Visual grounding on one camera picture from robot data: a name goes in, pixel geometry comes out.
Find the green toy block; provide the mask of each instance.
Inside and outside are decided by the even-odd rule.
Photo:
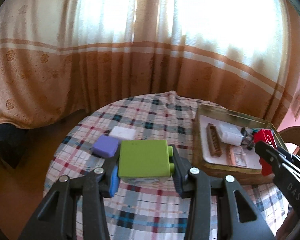
[[[149,183],[170,177],[174,173],[174,164],[169,162],[172,155],[172,146],[166,140],[122,141],[119,177],[127,183]]]

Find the curtain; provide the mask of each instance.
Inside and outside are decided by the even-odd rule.
[[[278,126],[299,78],[299,27],[285,0],[6,0],[0,123],[35,128],[175,90]]]

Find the black pliers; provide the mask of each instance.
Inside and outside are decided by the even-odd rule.
[[[300,217],[300,157],[264,142],[255,146],[274,172],[274,183]],[[111,198],[118,190],[118,158],[106,159],[84,177],[61,176],[40,203],[19,240],[75,240],[76,203],[83,195],[83,235],[85,240],[109,240],[103,197]],[[170,162],[176,191],[181,198],[191,198],[184,239],[209,240],[211,232],[211,196],[217,196],[218,240],[275,240],[256,206],[233,176],[210,177],[181,158],[173,146]],[[300,239],[300,220],[289,240]]]

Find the round table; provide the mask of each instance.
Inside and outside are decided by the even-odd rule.
[[[175,91],[130,97],[111,103],[83,119],[66,136],[47,172],[44,195],[63,174],[76,178],[101,167],[104,160],[91,155],[101,134],[116,125],[136,129],[135,139],[166,139],[182,157],[192,158],[192,122],[200,104],[215,103],[179,97]],[[275,233],[287,215],[288,202],[273,184],[244,186]],[[111,239],[180,239],[184,237],[190,199],[181,199],[172,179],[159,186],[134,187],[120,183],[112,199],[104,199]],[[217,236],[217,205],[212,197],[212,239]],[[77,211],[77,239],[82,236],[82,199]]]

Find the red block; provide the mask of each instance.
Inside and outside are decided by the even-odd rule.
[[[272,131],[268,129],[261,129],[259,132],[254,134],[253,141],[254,143],[257,143],[258,141],[263,141],[269,144],[272,148],[277,148],[277,144],[275,143]],[[264,159],[260,158],[259,163],[262,167],[261,174],[263,176],[267,176],[272,173],[271,165],[268,164]]]

